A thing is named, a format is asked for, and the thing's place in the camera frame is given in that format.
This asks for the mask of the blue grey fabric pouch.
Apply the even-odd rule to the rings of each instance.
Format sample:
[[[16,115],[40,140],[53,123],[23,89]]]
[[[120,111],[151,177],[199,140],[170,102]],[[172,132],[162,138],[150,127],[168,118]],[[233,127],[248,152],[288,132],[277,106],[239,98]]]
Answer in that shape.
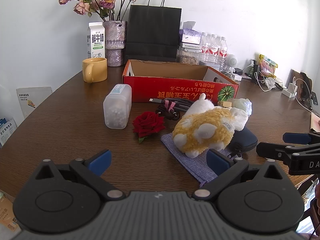
[[[161,142],[163,142],[168,151],[200,183],[200,186],[217,177],[217,174],[207,165],[206,155],[208,150],[205,150],[198,157],[192,159],[187,157],[175,146],[171,133],[161,136]]]

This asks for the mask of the navy zipper case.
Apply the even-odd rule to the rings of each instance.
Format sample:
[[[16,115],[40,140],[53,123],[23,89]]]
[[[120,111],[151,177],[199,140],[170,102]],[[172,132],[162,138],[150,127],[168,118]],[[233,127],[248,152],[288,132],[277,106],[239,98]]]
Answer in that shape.
[[[248,128],[245,127],[242,131],[235,131],[231,142],[227,146],[230,151],[228,157],[240,157],[243,153],[254,149],[257,144],[257,137]]]

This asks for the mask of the yellow white plush toy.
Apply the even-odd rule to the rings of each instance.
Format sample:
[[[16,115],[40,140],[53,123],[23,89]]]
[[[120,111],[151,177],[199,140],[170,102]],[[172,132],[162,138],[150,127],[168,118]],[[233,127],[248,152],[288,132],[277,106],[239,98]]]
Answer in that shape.
[[[196,158],[207,149],[225,149],[233,137],[234,122],[229,109],[214,106],[202,93],[175,126],[172,139],[187,157]]]

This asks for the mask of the small yellow wooden block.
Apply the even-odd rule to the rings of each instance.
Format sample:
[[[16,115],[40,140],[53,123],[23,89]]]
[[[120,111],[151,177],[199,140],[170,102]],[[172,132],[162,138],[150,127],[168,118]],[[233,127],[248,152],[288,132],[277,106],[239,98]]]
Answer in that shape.
[[[230,108],[232,107],[232,103],[230,101],[218,101],[218,106],[224,107],[224,108]]]

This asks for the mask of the iridescent plastic bag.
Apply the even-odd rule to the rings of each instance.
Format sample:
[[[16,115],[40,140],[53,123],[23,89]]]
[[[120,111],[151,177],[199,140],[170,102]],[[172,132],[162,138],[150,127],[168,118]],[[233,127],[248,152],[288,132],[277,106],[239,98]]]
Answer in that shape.
[[[242,109],[247,113],[248,116],[252,115],[252,102],[249,99],[228,99],[228,102],[232,104],[232,107]]]

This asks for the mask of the clear plastic cotton swab box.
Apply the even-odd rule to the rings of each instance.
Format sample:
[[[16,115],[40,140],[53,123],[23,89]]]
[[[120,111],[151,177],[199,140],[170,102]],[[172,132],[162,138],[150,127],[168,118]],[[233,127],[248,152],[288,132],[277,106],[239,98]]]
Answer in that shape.
[[[131,86],[116,84],[103,102],[105,125],[110,129],[124,129],[129,120],[131,106]]]

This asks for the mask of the red rose flower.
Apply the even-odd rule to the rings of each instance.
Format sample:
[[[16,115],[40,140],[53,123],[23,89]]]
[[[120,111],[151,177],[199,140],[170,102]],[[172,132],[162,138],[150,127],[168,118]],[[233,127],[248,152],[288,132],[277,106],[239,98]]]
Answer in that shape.
[[[133,120],[133,132],[137,133],[139,143],[146,137],[165,129],[164,117],[155,112],[143,112]]]

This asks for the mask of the white charger block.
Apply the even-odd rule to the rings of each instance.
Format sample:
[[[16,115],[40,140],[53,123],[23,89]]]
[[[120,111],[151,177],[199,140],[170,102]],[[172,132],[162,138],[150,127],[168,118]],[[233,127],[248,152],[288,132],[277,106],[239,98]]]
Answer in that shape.
[[[295,98],[298,86],[295,83],[289,83],[287,88],[282,90],[282,94],[288,98]]]

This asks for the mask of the yellow snack bag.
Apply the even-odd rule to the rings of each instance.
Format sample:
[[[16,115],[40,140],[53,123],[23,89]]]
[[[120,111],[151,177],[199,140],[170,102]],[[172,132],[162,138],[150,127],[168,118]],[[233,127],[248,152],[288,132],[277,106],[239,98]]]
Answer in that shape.
[[[278,65],[274,61],[272,61],[265,55],[260,54],[258,63],[261,75],[265,77],[275,77],[275,71],[276,68],[278,68]]]

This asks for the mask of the blue white brochures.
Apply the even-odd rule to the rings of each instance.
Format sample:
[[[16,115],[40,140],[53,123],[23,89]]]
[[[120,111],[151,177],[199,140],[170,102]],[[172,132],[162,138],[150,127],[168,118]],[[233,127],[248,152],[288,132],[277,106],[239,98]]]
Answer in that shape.
[[[0,148],[7,142],[11,135],[16,131],[17,126],[14,119],[7,120],[6,118],[0,121]]]

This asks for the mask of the white leaning booklet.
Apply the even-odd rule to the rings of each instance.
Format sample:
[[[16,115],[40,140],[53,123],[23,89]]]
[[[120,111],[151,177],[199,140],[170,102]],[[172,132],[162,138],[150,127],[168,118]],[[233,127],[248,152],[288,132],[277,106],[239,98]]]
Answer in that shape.
[[[29,87],[16,89],[24,118],[27,118],[46,98],[52,94],[51,87]]]

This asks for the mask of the yellow ceramic mug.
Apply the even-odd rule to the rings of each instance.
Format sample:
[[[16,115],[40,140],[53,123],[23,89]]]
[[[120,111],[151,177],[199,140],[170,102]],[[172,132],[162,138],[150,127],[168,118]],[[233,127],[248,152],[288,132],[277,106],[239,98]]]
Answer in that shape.
[[[82,62],[82,76],[86,83],[95,83],[107,79],[107,59],[89,58]]]

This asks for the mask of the red cardboard box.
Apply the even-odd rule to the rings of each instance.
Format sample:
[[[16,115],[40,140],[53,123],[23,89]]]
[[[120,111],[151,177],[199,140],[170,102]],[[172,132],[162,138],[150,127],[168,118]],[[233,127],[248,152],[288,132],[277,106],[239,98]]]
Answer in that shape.
[[[133,102],[179,98],[192,102],[204,93],[213,103],[236,96],[239,85],[212,67],[177,62],[129,60],[123,83],[132,88]]]

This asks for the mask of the white round robot speaker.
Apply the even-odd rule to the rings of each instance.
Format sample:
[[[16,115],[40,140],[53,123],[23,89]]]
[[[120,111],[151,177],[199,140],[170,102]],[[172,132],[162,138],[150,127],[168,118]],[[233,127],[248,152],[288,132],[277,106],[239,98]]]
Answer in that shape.
[[[223,70],[229,71],[230,69],[234,69],[238,64],[238,59],[235,55],[233,54],[227,54],[224,65],[223,65]]]

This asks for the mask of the water bottle left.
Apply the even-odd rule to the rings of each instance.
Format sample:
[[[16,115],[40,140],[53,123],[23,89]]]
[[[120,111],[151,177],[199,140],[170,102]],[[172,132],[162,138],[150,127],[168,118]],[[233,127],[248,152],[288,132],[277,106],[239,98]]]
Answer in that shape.
[[[210,35],[202,32],[201,34],[201,55],[200,61],[207,61],[210,47]]]

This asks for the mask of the water bottle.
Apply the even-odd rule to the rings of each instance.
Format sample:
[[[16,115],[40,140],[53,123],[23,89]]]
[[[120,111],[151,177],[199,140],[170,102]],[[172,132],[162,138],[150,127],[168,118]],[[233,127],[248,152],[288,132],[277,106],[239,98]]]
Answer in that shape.
[[[219,43],[218,56],[217,56],[217,63],[219,65],[219,70],[223,70],[224,68],[225,60],[227,57],[227,51],[228,51],[228,46],[226,43],[226,38],[221,37],[220,43]]]
[[[212,34],[210,38],[210,46],[208,50],[208,59],[212,63],[217,63],[217,58],[219,54],[219,41],[216,34]]]
[[[207,61],[210,47],[210,35],[202,32],[201,34],[201,55],[200,61]]]

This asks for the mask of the clear seed container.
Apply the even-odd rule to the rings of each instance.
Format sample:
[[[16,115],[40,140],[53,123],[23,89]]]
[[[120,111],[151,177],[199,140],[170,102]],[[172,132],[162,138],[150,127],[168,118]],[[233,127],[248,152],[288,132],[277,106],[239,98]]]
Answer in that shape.
[[[177,62],[184,64],[199,64],[200,50],[180,47],[177,51]]]

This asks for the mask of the water bottle right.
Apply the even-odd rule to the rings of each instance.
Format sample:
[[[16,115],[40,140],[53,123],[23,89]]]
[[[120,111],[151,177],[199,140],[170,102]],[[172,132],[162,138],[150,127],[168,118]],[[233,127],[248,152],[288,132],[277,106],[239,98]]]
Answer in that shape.
[[[226,38],[221,37],[220,43],[219,43],[218,56],[217,56],[217,63],[219,65],[219,70],[223,70],[224,68],[225,60],[227,57],[227,51],[228,51],[228,46],[226,43]]]

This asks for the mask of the water bottle middle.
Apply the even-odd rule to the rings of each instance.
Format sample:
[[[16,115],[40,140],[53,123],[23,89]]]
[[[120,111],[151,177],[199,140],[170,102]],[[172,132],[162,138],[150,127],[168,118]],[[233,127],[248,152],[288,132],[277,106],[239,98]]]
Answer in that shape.
[[[208,59],[212,63],[217,63],[217,58],[219,54],[219,41],[216,34],[212,34],[210,38],[210,46],[208,50]]]

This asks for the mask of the white flat box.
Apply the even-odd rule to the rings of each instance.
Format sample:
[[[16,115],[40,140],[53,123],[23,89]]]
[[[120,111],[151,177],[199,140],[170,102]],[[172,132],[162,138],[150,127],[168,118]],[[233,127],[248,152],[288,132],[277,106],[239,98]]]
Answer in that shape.
[[[199,44],[192,44],[192,43],[180,43],[180,47],[181,48],[188,48],[188,49],[196,49],[196,50],[200,50],[201,46]]]

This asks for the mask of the white milk carton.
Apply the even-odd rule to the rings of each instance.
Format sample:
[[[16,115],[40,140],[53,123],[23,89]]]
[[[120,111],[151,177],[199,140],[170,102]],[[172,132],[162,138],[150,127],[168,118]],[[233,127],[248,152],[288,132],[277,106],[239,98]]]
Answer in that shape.
[[[88,25],[87,57],[105,57],[105,28],[102,22],[90,22]]]

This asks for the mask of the purple tissue pack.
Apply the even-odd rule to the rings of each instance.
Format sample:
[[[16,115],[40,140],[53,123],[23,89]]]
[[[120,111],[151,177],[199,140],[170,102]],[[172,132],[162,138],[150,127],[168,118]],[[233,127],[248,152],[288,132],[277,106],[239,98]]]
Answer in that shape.
[[[201,42],[201,33],[194,30],[196,22],[186,21],[182,23],[179,30],[180,42],[199,45]]]

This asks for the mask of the purple ceramic vase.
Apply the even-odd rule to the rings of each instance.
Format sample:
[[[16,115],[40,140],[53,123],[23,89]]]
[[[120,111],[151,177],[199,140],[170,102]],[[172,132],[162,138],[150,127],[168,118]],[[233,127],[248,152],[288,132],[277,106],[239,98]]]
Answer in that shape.
[[[105,21],[105,57],[109,67],[119,67],[124,64],[126,46],[126,21]]]

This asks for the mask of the black paper shopping bag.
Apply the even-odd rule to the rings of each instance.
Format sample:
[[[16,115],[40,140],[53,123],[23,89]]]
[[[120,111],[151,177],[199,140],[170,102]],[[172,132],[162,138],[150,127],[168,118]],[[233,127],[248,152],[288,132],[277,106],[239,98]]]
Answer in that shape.
[[[181,8],[131,5],[127,22],[125,61],[175,62]]]

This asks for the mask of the dried pink rose bouquet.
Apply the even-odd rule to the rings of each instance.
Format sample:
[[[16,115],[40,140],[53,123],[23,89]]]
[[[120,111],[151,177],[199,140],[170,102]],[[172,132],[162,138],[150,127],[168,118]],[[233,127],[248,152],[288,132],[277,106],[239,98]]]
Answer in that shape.
[[[129,6],[137,0],[58,0],[59,5],[76,1],[73,11],[78,15],[91,17],[97,14],[105,21],[122,21]]]

